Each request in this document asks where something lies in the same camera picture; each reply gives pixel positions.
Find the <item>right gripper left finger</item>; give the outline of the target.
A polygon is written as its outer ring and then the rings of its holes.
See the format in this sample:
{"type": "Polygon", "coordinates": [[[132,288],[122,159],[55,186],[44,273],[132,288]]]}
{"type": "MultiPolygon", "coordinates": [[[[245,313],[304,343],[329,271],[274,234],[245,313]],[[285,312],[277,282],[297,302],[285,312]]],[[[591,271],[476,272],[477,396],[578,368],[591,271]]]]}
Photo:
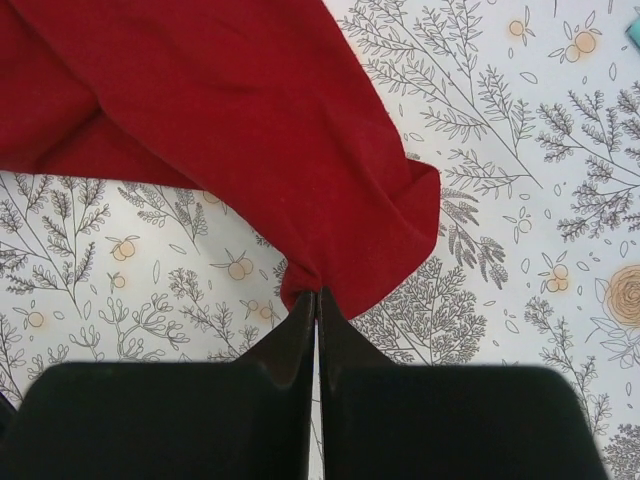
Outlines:
{"type": "Polygon", "coordinates": [[[63,363],[1,439],[5,479],[303,479],[315,297],[238,359],[63,363]]]}

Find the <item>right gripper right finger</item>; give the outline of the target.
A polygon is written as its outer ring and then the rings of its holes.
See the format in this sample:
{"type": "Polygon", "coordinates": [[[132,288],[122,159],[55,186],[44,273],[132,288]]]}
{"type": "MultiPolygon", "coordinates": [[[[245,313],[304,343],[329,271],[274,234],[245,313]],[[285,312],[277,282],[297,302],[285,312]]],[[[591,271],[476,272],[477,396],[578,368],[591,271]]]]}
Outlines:
{"type": "Polygon", "coordinates": [[[536,366],[392,362],[317,296],[328,479],[603,479],[577,396],[536,366]]]}

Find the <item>red t shirt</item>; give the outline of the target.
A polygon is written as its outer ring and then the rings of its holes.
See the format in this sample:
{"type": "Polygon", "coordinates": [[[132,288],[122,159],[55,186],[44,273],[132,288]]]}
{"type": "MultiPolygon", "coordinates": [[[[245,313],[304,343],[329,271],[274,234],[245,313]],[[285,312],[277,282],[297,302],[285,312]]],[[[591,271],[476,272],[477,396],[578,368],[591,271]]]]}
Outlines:
{"type": "Polygon", "coordinates": [[[5,1],[1,166],[211,192],[355,317],[433,252],[406,157],[320,1],[5,1]]]}

